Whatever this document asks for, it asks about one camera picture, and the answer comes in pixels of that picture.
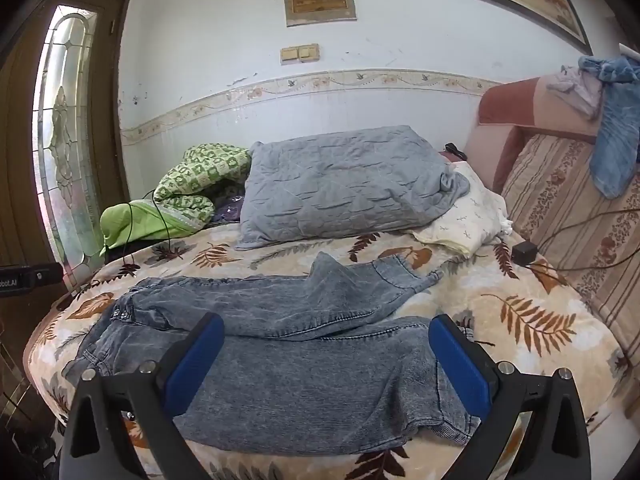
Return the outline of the grey denim jeans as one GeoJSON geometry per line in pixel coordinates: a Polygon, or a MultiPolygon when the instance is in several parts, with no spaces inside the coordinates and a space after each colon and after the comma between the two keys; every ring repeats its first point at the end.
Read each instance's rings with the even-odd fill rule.
{"type": "Polygon", "coordinates": [[[464,445],[478,421],[428,344],[428,319],[401,307],[442,272],[386,257],[344,266],[319,254],[307,275],[148,278],[100,316],[69,382],[159,360],[206,313],[224,344],[177,421],[188,440],[267,455],[357,455],[420,431],[464,445]]]}

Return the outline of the leaf pattern bed blanket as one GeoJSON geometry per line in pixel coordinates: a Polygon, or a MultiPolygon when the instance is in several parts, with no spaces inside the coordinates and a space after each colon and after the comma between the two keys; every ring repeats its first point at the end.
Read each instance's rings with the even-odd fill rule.
{"type": "Polygon", "coordinates": [[[74,394],[63,368],[100,314],[138,281],[177,275],[302,275],[320,252],[344,264],[395,255],[418,273],[435,268],[444,272],[436,286],[401,308],[402,315],[431,318],[446,313],[470,330],[493,359],[508,360],[523,373],[549,375],[561,367],[573,373],[594,478],[615,477],[638,443],[638,418],[627,413],[631,374],[613,334],[567,281],[555,280],[550,271],[535,274],[510,266],[514,237],[463,258],[421,244],[409,234],[373,233],[237,250],[238,234],[236,226],[218,226],[140,250],[104,266],[66,309],[52,310],[32,333],[23,364],[54,416],[67,416],[74,394]]]}

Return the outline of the black power adapter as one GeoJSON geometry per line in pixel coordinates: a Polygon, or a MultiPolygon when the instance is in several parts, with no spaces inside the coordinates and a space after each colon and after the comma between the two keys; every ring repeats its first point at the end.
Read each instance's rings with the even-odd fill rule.
{"type": "Polygon", "coordinates": [[[537,254],[537,246],[529,240],[526,240],[512,247],[511,261],[517,266],[529,266],[536,260],[537,254]]]}

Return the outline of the white patterned pillow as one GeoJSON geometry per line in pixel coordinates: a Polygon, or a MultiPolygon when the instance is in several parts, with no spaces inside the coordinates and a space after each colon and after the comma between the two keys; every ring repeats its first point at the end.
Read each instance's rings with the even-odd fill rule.
{"type": "Polygon", "coordinates": [[[467,162],[453,162],[451,166],[469,181],[469,193],[456,200],[446,214],[414,230],[412,236],[423,244],[444,246],[470,258],[494,238],[510,235],[513,222],[504,198],[486,188],[467,162]]]}

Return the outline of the green patterned quilt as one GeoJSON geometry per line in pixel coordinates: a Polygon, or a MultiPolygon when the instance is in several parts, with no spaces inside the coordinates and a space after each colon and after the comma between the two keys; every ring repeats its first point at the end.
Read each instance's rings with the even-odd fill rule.
{"type": "Polygon", "coordinates": [[[170,240],[201,231],[214,214],[215,196],[229,185],[243,185],[249,171],[246,148],[223,143],[188,148],[148,195],[102,212],[104,252],[137,240],[170,240]]]}

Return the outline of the purple patterned cloth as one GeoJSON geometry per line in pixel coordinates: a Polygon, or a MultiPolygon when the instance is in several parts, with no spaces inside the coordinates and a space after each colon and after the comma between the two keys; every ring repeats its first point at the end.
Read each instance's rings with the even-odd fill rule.
{"type": "Polygon", "coordinates": [[[232,184],[223,188],[214,199],[214,214],[209,220],[211,226],[238,223],[245,197],[243,185],[232,184]]]}

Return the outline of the striped floral sofa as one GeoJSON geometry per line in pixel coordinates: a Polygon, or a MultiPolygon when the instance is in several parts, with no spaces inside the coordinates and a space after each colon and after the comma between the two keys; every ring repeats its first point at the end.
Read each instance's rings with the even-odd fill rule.
{"type": "Polygon", "coordinates": [[[465,153],[506,199],[514,229],[585,297],[629,354],[639,349],[639,182],[608,200],[589,162],[599,122],[547,89],[548,76],[484,93],[465,153]]]}

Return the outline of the blue denim garment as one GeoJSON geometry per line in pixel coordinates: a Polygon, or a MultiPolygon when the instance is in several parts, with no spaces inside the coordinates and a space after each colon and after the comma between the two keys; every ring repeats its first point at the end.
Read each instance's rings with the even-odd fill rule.
{"type": "Polygon", "coordinates": [[[590,159],[594,186],[608,200],[623,195],[637,172],[639,62],[628,56],[583,56],[579,68],[603,84],[600,128],[590,159]]]}

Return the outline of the grey quilted pillow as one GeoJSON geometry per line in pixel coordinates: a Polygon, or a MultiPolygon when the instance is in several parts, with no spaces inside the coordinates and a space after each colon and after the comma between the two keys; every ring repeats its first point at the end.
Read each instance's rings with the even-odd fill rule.
{"type": "Polygon", "coordinates": [[[469,190],[408,126],[255,143],[236,247],[420,228],[469,190]]]}

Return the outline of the pale lilac garment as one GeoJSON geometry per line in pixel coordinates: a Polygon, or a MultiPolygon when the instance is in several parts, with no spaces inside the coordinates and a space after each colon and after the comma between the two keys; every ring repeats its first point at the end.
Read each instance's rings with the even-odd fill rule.
{"type": "Polygon", "coordinates": [[[601,109],[603,84],[579,67],[562,66],[549,77],[547,89],[587,120],[595,120],[601,109]]]}

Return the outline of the stained glass wooden door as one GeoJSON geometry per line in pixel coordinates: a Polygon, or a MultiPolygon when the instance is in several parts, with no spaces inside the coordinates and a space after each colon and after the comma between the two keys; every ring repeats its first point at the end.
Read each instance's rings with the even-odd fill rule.
{"type": "Polygon", "coordinates": [[[1,301],[14,360],[51,304],[102,266],[99,220],[129,198],[116,75],[126,0],[48,0],[1,69],[1,262],[61,283],[1,301]]]}

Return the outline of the beige wall switch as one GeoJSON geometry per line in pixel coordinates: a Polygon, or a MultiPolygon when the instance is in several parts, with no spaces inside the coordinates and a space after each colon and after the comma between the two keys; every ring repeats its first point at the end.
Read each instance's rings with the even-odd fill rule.
{"type": "Polygon", "coordinates": [[[304,44],[303,46],[286,47],[280,50],[280,63],[282,65],[312,63],[319,60],[320,47],[318,44],[304,44]]]}

